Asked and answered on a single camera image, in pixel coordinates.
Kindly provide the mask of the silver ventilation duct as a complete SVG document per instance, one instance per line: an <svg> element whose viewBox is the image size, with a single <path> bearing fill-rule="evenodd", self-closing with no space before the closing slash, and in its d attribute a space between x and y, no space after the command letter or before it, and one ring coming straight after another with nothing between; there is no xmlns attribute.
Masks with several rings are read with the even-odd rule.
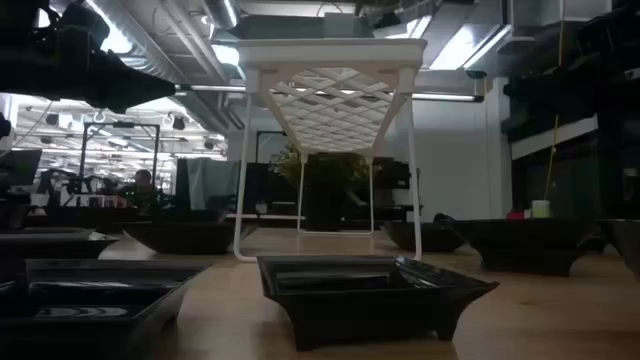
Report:
<svg viewBox="0 0 640 360"><path fill-rule="evenodd" d="M211 23L220 29L231 29L240 22L237 0L202 0L203 8Z"/></svg>

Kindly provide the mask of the grey partition panel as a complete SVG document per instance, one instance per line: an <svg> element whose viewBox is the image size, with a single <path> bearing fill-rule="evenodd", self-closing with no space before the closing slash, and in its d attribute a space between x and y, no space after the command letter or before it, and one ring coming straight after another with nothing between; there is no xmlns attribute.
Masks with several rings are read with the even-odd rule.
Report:
<svg viewBox="0 0 640 360"><path fill-rule="evenodd" d="M234 209L240 165L237 161L181 158L177 161L174 204L189 210Z"/></svg>

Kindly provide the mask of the white lattice shelf rack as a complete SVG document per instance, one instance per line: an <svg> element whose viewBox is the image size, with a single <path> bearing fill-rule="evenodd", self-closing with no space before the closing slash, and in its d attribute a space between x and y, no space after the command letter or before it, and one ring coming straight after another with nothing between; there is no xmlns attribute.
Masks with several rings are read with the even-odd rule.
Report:
<svg viewBox="0 0 640 360"><path fill-rule="evenodd" d="M260 99L303 163L315 153L355 153L371 163L392 122L413 110L424 39L243 40L246 119Z"/></svg>

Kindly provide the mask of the black small square plate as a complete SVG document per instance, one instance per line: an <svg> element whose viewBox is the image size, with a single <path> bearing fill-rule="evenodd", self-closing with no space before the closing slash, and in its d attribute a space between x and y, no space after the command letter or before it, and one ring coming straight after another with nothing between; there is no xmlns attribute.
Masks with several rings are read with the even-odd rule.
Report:
<svg viewBox="0 0 640 360"><path fill-rule="evenodd" d="M0 260L0 360L147 360L209 266Z"/></svg>
<svg viewBox="0 0 640 360"><path fill-rule="evenodd" d="M429 335L450 341L465 309L498 286L404 256L260 256L257 265L299 351Z"/></svg>
<svg viewBox="0 0 640 360"><path fill-rule="evenodd" d="M86 228L24 228L0 232L0 260L97 259L117 238Z"/></svg>

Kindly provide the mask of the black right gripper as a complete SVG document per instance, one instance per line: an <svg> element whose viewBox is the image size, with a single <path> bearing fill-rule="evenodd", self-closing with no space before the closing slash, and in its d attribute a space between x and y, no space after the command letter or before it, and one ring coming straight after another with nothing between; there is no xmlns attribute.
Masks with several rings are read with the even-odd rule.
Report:
<svg viewBox="0 0 640 360"><path fill-rule="evenodd" d="M587 23L600 57L598 117L640 116L640 9L614 9ZM590 116L590 56L545 73L515 78L503 93L531 107L577 120Z"/></svg>

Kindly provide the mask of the black gantry frame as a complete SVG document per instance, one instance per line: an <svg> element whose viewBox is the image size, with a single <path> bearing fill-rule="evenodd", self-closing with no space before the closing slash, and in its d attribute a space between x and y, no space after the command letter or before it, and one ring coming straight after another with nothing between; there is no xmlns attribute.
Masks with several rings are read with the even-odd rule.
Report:
<svg viewBox="0 0 640 360"><path fill-rule="evenodd" d="M86 157L88 153L88 143L94 137L102 137L106 140L110 138L115 138L115 135L105 135L103 134L103 130L106 127L111 127L114 129L135 129L141 128L153 141L153 151L150 153L147 151L147 154L152 155L152 170L151 170L151 194L159 195L160 191L156 186L156 175L158 170L158 155L160 150L160 126L158 124L144 124L144 123L135 123L132 121L112 121L112 122L97 122L90 121L85 122L83 124L83 133L82 133L82 143L80 149L80 165L78 171L78 178L80 180L85 180L87 176L85 175L85 167L86 167Z"/></svg>

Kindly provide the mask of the person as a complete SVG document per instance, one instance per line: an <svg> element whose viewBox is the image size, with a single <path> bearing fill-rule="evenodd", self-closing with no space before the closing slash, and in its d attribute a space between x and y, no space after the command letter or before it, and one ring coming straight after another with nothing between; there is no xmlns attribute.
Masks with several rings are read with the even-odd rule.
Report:
<svg viewBox="0 0 640 360"><path fill-rule="evenodd" d="M127 207L147 209L158 205L158 192L152 184L152 174L146 169L138 170L134 181L124 186L119 195L125 199Z"/></svg>

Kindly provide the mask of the small green potted plant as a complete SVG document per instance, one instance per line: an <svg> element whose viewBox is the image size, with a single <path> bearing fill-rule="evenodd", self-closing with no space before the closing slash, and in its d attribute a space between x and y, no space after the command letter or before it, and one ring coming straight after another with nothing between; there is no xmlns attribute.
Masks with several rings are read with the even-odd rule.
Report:
<svg viewBox="0 0 640 360"><path fill-rule="evenodd" d="M370 166L356 153L315 153L302 162L292 144L275 157L274 173L302 191L302 213L307 231L337 232L347 212L349 194L368 184Z"/></svg>

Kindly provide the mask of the black wavy-edged mini plate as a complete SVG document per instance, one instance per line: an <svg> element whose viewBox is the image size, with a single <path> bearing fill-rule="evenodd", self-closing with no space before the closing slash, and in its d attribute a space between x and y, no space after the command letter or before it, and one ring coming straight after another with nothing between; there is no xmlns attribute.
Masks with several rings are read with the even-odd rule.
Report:
<svg viewBox="0 0 640 360"><path fill-rule="evenodd" d="M596 224L584 219L458 220L452 229L481 257L486 271L568 277L589 251Z"/></svg>
<svg viewBox="0 0 640 360"><path fill-rule="evenodd" d="M386 221L383 231L400 249L415 251L413 223ZM451 253L464 244L464 240L450 227L442 224L421 224L421 245L424 253Z"/></svg>
<svg viewBox="0 0 640 360"><path fill-rule="evenodd" d="M605 240L619 252L626 267L640 282L640 220L603 219L598 224Z"/></svg>
<svg viewBox="0 0 640 360"><path fill-rule="evenodd" d="M172 255L224 255L235 236L230 222L129 222L121 228L149 249Z"/></svg>

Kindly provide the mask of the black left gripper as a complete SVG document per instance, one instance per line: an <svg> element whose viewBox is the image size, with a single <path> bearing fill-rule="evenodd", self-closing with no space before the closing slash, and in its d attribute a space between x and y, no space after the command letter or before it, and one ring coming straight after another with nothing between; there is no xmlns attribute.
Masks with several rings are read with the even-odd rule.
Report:
<svg viewBox="0 0 640 360"><path fill-rule="evenodd" d="M127 66L115 53L101 49L109 35L104 19L82 1L59 14L47 1L34 4L49 24L31 26L27 49L34 54L32 73L44 78L35 92L54 98L84 99L96 108L124 113L129 108L176 93L174 83Z"/></svg>

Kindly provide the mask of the fluorescent tube light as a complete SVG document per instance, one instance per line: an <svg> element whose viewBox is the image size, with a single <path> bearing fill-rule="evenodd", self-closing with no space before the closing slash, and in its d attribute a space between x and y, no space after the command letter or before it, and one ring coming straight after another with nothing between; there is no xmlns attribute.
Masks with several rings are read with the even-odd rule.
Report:
<svg viewBox="0 0 640 360"><path fill-rule="evenodd" d="M246 88L243 86L233 85L189 85L178 84L175 86L176 95L191 92L222 92L222 93L238 93L245 94ZM452 93L432 93L432 92L414 92L412 94L414 100L419 101L443 101L443 102L463 102L463 103L481 103L485 100L484 95L477 94L452 94Z"/></svg>

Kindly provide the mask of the black monitor on stand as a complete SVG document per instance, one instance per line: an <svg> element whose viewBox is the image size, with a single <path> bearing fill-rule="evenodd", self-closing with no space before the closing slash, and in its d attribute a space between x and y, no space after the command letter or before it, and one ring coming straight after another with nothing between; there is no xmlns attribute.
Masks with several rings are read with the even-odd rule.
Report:
<svg viewBox="0 0 640 360"><path fill-rule="evenodd" d="M413 199L409 164L392 157L376 157L373 167L375 215L384 221L411 221Z"/></svg>

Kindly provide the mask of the dark computer monitor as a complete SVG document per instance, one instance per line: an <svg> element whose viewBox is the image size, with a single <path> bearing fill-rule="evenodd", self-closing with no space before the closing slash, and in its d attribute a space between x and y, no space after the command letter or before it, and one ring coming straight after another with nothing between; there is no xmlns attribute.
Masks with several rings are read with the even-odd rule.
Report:
<svg viewBox="0 0 640 360"><path fill-rule="evenodd" d="M0 188L32 185L41 150L10 150L0 156Z"/></svg>

